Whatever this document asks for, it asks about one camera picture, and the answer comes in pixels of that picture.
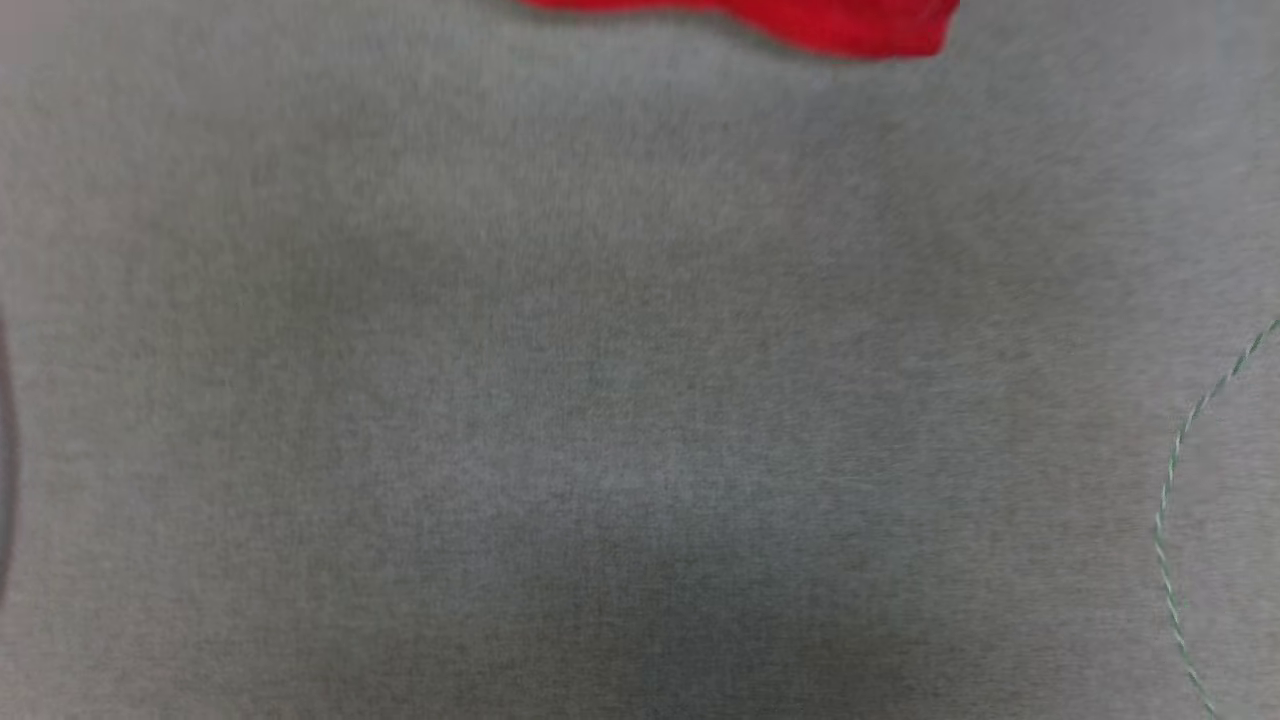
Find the red and white garment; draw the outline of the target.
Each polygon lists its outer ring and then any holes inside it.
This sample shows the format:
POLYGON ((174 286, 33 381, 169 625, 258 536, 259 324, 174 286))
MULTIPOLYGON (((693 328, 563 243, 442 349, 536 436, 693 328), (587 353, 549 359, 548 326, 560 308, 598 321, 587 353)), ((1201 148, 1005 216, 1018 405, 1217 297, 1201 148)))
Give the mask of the red and white garment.
POLYGON ((856 59, 934 56, 961 0, 518 0, 550 12, 717 14, 805 53, 856 59))

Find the grey fabric sofa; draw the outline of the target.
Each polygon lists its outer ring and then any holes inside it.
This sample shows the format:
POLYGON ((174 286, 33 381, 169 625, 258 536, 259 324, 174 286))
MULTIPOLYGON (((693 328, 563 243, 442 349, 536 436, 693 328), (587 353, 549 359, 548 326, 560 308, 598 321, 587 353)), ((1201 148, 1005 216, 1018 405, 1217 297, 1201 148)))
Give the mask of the grey fabric sofa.
POLYGON ((1207 720, 1280 0, 0 0, 0 720, 1207 720))

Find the green white twisted thread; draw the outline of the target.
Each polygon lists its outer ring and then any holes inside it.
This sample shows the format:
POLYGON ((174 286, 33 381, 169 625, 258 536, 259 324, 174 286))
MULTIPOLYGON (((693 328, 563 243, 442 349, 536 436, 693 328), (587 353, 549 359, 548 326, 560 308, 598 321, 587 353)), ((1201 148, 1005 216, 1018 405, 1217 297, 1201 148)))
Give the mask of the green white twisted thread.
POLYGON ((1245 345, 1231 361, 1230 366, 1188 407, 1187 414, 1175 425, 1164 479, 1158 491, 1158 503, 1152 518, 1152 547, 1155 550, 1156 566, 1158 569, 1160 589, 1164 603, 1165 620, 1170 637, 1172 638, 1181 674, 1196 696, 1204 720, 1231 720, 1224 711, 1221 703, 1213 697, 1213 692, 1204 683, 1197 662, 1187 643, 1184 621, 1181 619, 1181 596, 1175 587, 1174 565, 1169 555, 1169 515, 1172 505, 1172 495, 1176 487, 1178 471, 1181 464, 1183 448, 1196 421, 1203 416, 1213 401, 1228 388, 1238 382, 1238 378, 1251 364, 1251 359, 1271 340, 1280 337, 1280 315, 1270 323, 1245 345))

